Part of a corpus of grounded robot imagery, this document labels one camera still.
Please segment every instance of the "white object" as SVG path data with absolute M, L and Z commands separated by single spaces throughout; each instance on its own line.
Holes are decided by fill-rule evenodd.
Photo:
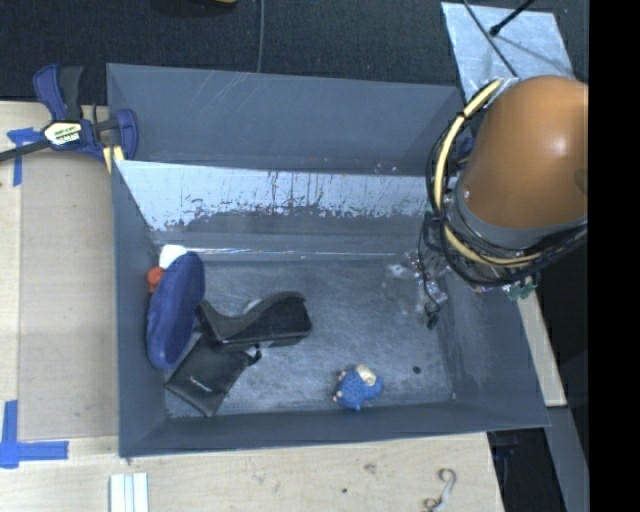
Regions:
M 158 263 L 158 265 L 167 269 L 175 260 L 186 252 L 187 250 L 181 245 L 165 245 L 162 248 L 162 251 L 160 251 L 160 263 Z
M 111 475 L 109 479 L 109 512 L 149 512 L 146 473 Z

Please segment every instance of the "black wire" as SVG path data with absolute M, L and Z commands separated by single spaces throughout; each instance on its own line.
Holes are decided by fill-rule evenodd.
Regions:
M 431 276 L 429 276 L 427 273 L 427 269 L 424 264 L 424 258 L 422 256 L 422 247 L 421 247 L 422 238 L 423 236 L 421 232 L 420 236 L 418 237 L 418 251 L 417 251 L 418 252 L 418 270 L 420 271 L 420 274 L 422 274 L 422 288 L 424 289 L 424 293 L 429 298 L 431 303 L 435 306 L 434 311 L 428 311 L 425 305 L 425 313 L 427 313 L 427 316 L 429 317 L 429 324 L 431 324 L 432 319 L 438 315 L 441 307 L 438 301 L 433 297 L 433 295 L 431 295 L 431 293 L 429 292 L 429 288 L 427 287 L 427 281 L 431 280 Z
M 262 54 L 264 49 L 264 9 L 266 0 L 260 2 L 260 35 L 258 39 L 258 65 L 256 66 L 256 72 L 262 73 Z
M 515 69 L 513 69 L 513 66 L 509 63 L 509 61 L 506 59 L 506 57 L 502 54 L 502 52 L 498 49 L 498 47 L 496 46 L 496 44 L 493 42 L 493 40 L 491 39 L 491 36 L 487 33 L 487 31 L 484 29 L 484 27 L 482 26 L 482 24 L 480 23 L 480 20 L 477 18 L 476 14 L 473 12 L 473 10 L 471 10 L 471 6 L 469 5 L 469 3 L 467 2 L 467 0 L 462 0 L 462 3 L 464 4 L 464 6 L 467 8 L 467 11 L 469 12 L 469 15 L 473 18 L 473 21 L 476 23 L 476 25 L 478 25 L 478 28 L 480 29 L 480 31 L 482 32 L 482 35 L 484 35 L 485 39 L 487 40 L 487 42 L 491 45 L 491 47 L 493 48 L 493 50 L 496 52 L 496 54 L 498 55 L 498 57 L 500 57 L 500 60 L 502 62 L 504 62 L 504 65 L 507 66 L 507 68 L 509 69 L 509 72 L 515 76 L 516 78 L 520 78 L 520 75 L 518 75 L 518 73 L 516 72 Z
M 535 258 L 534 260 L 531 260 L 530 262 L 523 263 L 522 267 L 519 267 L 518 270 L 512 270 L 510 268 L 502 267 L 501 270 L 503 272 L 505 272 L 506 274 L 508 274 L 508 277 L 487 278 L 487 279 L 483 280 L 483 279 L 478 279 L 477 277 L 471 276 L 471 274 L 468 271 L 464 271 L 461 268 L 461 266 L 458 264 L 457 260 L 463 260 L 463 261 L 469 261 L 469 260 L 467 258 L 465 258 L 464 256 L 462 256 L 461 254 L 459 254 L 458 252 L 451 250 L 449 248 L 449 246 L 447 245 L 445 228 L 449 228 L 452 232 L 453 232 L 453 229 L 452 229 L 452 226 L 451 226 L 447 216 L 442 211 L 442 209 L 440 207 L 438 207 L 438 205 L 437 205 L 437 203 L 435 201 L 435 191 L 434 191 L 435 182 L 434 182 L 433 169 L 434 169 L 434 166 L 436 164 L 436 152 L 439 151 L 439 149 L 441 148 L 442 141 L 446 137 L 446 134 L 448 133 L 449 129 L 450 129 L 450 127 L 447 127 L 440 134 L 436 144 L 434 144 L 434 146 L 433 146 L 429 161 L 428 161 L 427 166 L 425 168 L 425 182 L 426 182 L 427 193 L 428 193 L 428 196 L 429 196 L 428 199 L 429 199 L 429 202 L 430 202 L 431 207 L 432 207 L 432 212 L 429 212 L 428 210 L 425 211 L 425 214 L 424 214 L 423 219 L 422 219 L 422 226 L 421 226 L 420 236 L 418 238 L 418 258 L 419 258 L 419 263 L 420 263 L 420 270 L 421 270 L 422 275 L 423 275 L 423 283 L 425 283 L 425 292 L 427 292 L 427 295 L 429 296 L 429 298 L 431 298 L 433 300 L 432 296 L 426 290 L 427 273 L 426 273 L 426 269 L 424 268 L 424 262 L 423 262 L 423 256 L 422 256 L 422 244 L 423 243 L 429 249 L 443 254 L 445 259 L 447 260 L 447 263 L 449 264 L 449 266 L 460 277 L 465 279 L 465 281 L 467 281 L 468 283 L 470 283 L 472 285 L 475 285 L 475 286 L 496 287 L 496 286 L 504 286 L 504 285 L 514 284 L 514 283 L 517 283 L 517 282 L 524 282 L 524 280 L 527 277 L 530 277 L 532 275 L 535 275 L 535 274 L 539 273 L 542 269 L 544 269 L 545 267 L 547 267 L 548 265 L 550 265 L 554 261 L 557 261 L 560 257 L 562 257 L 567 252 L 578 248 L 579 246 L 583 245 L 586 242 L 586 238 L 587 238 L 586 237 L 586 226 L 573 228 L 573 229 L 569 230 L 568 236 L 566 236 L 559 244 L 556 244 L 553 247 L 549 247 L 549 248 L 547 248 L 547 249 L 545 249 L 543 251 L 540 251 L 540 255 L 537 258 Z M 442 187 L 441 188 L 444 191 L 444 190 L 446 190 L 446 187 L 448 187 L 448 168 L 447 167 L 445 167 L 444 172 L 443 172 Z M 428 235 L 426 234 L 427 233 L 427 229 L 429 227 L 434 228 L 436 224 L 439 224 L 439 227 L 440 227 L 440 229 L 439 229 L 440 240 L 441 240 L 441 247 L 440 248 L 436 247 L 433 244 L 431 244 L 429 242 L 429 240 L 428 240 Z M 483 259 L 486 262 L 486 265 L 488 267 L 490 267 L 490 268 L 499 267 L 500 268 L 499 265 L 495 265 L 493 262 L 491 262 L 490 260 L 488 260 L 485 257 L 483 257 L 481 254 L 478 254 L 477 251 L 475 251 L 473 248 L 469 247 L 469 245 L 464 243 L 464 241 L 461 240 L 460 242 L 463 243 L 470 250 L 472 250 L 474 253 L 476 253 L 478 255 L 478 257 Z M 476 262 L 470 262 L 470 263 L 472 265 L 477 265 Z

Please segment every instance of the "gray bin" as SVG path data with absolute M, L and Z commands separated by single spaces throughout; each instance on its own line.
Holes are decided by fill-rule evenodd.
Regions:
M 428 330 L 383 289 L 416 247 L 456 88 L 126 65 L 108 67 L 108 86 L 112 113 L 133 109 L 140 130 L 135 160 L 113 170 L 121 456 L 548 424 L 514 302 L 449 273 Z M 295 290 L 313 323 L 265 349 L 214 418 L 147 359 L 145 275 L 167 243 L 201 255 L 223 313 Z M 385 390 L 342 409 L 337 375 L 360 363 Z

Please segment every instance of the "blue clamp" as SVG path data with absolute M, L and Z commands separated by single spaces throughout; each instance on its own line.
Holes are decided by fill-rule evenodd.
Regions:
M 116 112 L 114 119 L 93 123 L 82 118 L 82 110 L 77 103 L 78 82 L 81 67 L 61 68 L 59 64 L 50 64 L 40 69 L 33 77 L 33 87 L 38 97 L 51 115 L 51 122 L 40 132 L 39 140 L 23 144 L 0 153 L 0 162 L 32 153 L 44 148 L 54 151 L 73 151 L 105 162 L 106 145 L 100 141 L 99 133 L 105 130 L 119 129 L 112 142 L 121 146 L 125 158 L 132 159 L 138 148 L 138 130 L 135 114 L 130 109 Z M 22 168 L 14 171 L 21 174 Z

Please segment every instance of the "orange object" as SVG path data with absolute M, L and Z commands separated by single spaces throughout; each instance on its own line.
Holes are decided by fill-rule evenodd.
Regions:
M 147 272 L 147 283 L 149 283 L 149 293 L 153 293 L 156 291 L 156 286 L 160 282 L 162 275 L 164 274 L 164 269 L 162 267 L 153 267 L 149 272 Z
M 468 209 L 503 228 L 537 229 L 587 215 L 589 88 L 539 76 L 489 108 L 462 178 Z

